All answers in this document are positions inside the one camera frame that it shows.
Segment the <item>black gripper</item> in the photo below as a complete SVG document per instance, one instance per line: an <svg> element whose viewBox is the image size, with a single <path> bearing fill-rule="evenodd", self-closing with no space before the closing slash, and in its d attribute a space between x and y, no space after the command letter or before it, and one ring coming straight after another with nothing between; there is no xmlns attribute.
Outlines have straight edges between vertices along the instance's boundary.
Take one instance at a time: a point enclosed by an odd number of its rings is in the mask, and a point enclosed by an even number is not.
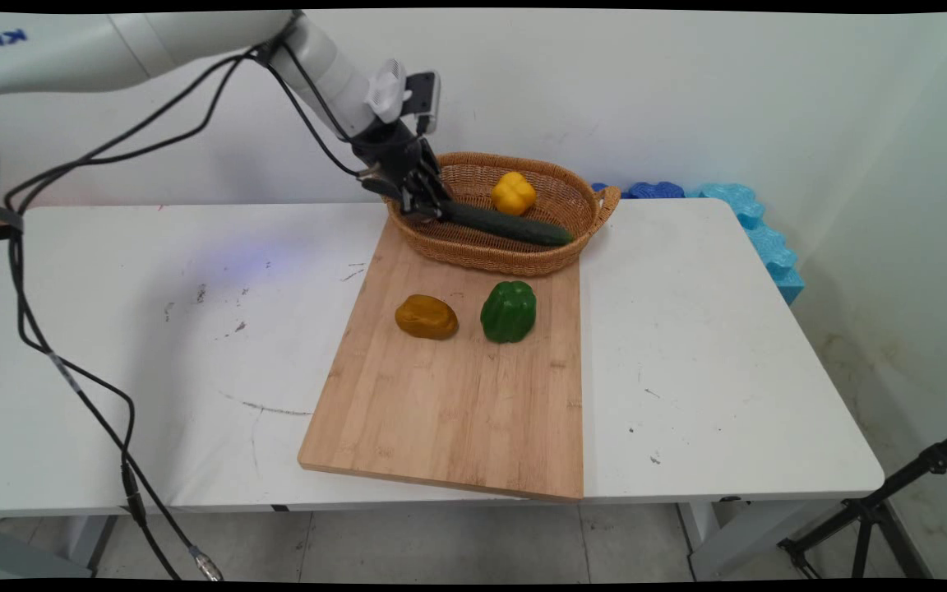
<svg viewBox="0 0 947 592"><path fill-rule="evenodd" d="M350 146L372 170L372 182L362 183L366 190L395 200L400 214L419 224L444 219L452 197L425 138L401 121L376 121L350 137Z"/></svg>

